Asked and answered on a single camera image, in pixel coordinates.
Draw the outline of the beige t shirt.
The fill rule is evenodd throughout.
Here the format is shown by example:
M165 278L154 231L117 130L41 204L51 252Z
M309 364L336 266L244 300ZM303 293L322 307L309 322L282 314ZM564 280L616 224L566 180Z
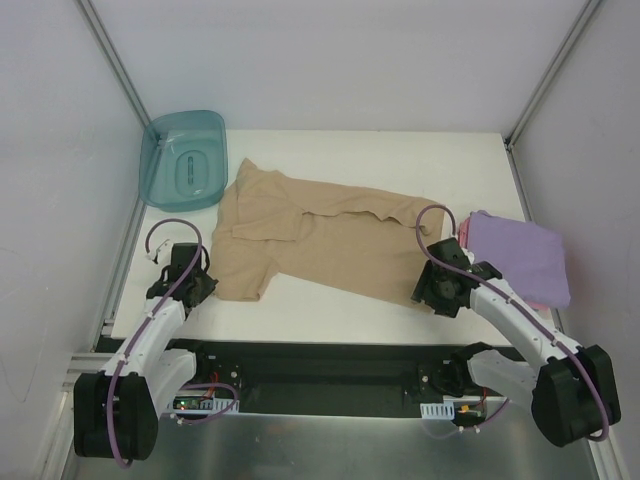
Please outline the beige t shirt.
M258 301L278 274L412 307L442 237L433 201L295 179L244 160L218 208L210 274L218 298Z

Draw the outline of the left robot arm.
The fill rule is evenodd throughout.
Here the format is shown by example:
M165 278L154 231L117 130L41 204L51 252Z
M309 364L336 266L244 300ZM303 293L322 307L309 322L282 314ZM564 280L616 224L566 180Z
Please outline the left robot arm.
M94 373L73 387L74 451L128 464L147 459L161 415L185 384L204 387L210 363L186 349L168 349L189 313L215 290L209 256L197 243L172 246L169 264L146 292L134 333Z

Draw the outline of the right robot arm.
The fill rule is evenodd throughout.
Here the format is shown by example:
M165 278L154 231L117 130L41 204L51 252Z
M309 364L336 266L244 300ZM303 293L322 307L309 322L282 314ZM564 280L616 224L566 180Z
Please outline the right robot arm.
M600 346L584 347L541 317L490 263L472 263L454 238L423 246L427 257L412 294L435 314L468 309L487 320L521 356L513 361L483 342L456 351L431 377L460 397L483 387L530 411L553 445L602 442L621 419L613 365Z

